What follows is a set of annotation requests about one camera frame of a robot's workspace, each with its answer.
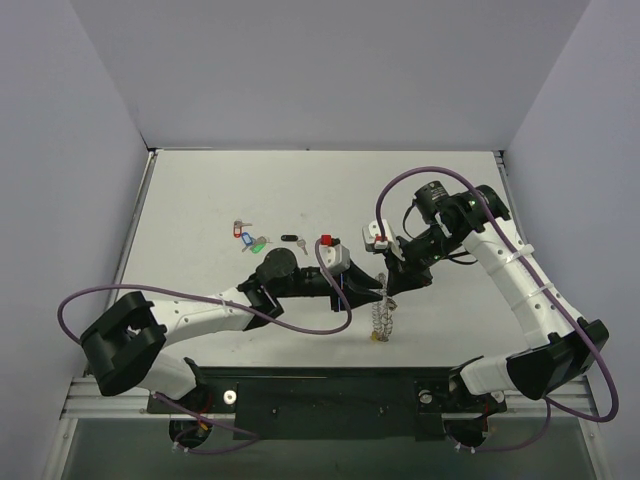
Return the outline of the white disc wire keyring holder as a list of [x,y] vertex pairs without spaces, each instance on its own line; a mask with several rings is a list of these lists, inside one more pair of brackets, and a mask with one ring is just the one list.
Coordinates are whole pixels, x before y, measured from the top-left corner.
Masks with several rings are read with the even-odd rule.
[[393,313],[397,308],[397,303],[392,297],[387,295],[386,274],[380,272],[376,276],[376,280],[381,285],[381,287],[376,290],[376,292],[381,296],[381,299],[372,304],[371,339],[377,342],[388,342],[393,332]]

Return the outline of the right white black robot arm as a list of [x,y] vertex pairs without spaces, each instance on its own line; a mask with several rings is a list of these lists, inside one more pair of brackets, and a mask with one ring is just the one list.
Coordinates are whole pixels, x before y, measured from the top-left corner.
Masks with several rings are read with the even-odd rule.
[[503,295],[528,345],[520,353],[464,365],[446,386],[453,406],[468,409],[483,394],[506,389],[539,400],[589,369],[594,357],[583,339],[601,349],[608,329],[600,320],[585,319],[560,295],[491,187],[450,195],[433,181],[415,192],[412,205],[427,228],[411,240],[395,237],[386,252],[388,295],[430,285],[431,266],[464,248]]

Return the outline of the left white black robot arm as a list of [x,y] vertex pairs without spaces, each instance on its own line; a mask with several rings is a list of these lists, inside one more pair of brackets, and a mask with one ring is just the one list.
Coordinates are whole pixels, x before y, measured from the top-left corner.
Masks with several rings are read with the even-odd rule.
[[164,348],[218,332],[261,328],[283,314],[283,298],[327,297],[332,311],[349,313],[380,301],[381,287],[341,245],[321,247],[318,266],[304,268],[291,250],[276,248],[246,281],[219,294],[167,293],[152,301],[143,288],[133,287],[82,333],[80,344],[102,395],[140,387],[192,412],[206,397],[198,368],[191,360],[164,354]]

